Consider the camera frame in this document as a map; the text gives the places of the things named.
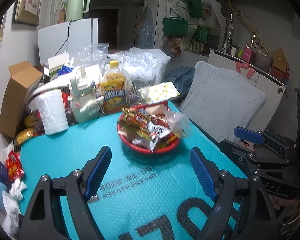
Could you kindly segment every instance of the green electric kettle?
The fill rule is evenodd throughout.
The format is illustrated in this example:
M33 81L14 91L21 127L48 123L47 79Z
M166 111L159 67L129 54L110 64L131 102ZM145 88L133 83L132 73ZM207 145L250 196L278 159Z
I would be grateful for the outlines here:
M83 14L89 11L90 0L86 0L86 9L83 10L85 0L66 0L66 22L83 19Z

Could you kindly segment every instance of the power cord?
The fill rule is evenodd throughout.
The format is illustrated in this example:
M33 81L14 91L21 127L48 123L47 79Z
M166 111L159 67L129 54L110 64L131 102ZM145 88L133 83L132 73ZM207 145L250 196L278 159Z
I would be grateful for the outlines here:
M62 47L66 44L67 40L69 39L69 29L70 29L70 24L71 23L72 23L72 20L69 22L69 25L68 25L68 37L67 37L66 41L62 44L60 49L56 52L55 56L58 54L58 52L62 49Z

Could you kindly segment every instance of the bamboo stalk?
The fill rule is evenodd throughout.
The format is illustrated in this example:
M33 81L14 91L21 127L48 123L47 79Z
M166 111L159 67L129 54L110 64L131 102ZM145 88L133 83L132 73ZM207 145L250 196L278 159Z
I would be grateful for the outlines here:
M265 46L265 44L261 40L260 36L258 35L257 30L252 28L251 25L246 21L246 19L243 18L242 15L240 15L240 13L233 8L230 0L228 0L228 5L229 5L230 9L233 11L233 13L235 15L237 15L239 17L239 19L246 25L246 27L257 37L257 39L260 41L261 46L266 51L266 54L268 54L268 56L272 57L270 51L267 49L267 47Z

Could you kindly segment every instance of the white cup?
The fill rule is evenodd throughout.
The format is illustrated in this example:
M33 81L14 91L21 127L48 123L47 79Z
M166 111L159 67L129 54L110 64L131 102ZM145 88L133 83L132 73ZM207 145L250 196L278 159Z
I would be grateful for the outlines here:
M237 53L238 49L235 48L235 47L232 47L231 48L231 56L234 56L235 57L235 54Z

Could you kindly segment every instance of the white refrigerator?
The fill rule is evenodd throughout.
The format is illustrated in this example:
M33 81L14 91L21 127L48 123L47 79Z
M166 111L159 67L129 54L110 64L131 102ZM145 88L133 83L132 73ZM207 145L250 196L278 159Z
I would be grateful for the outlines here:
M98 43L98 19L82 19L64 22L38 30L38 45L40 63L48 64L48 58L65 51L69 53L70 59L75 57L77 49L84 45Z

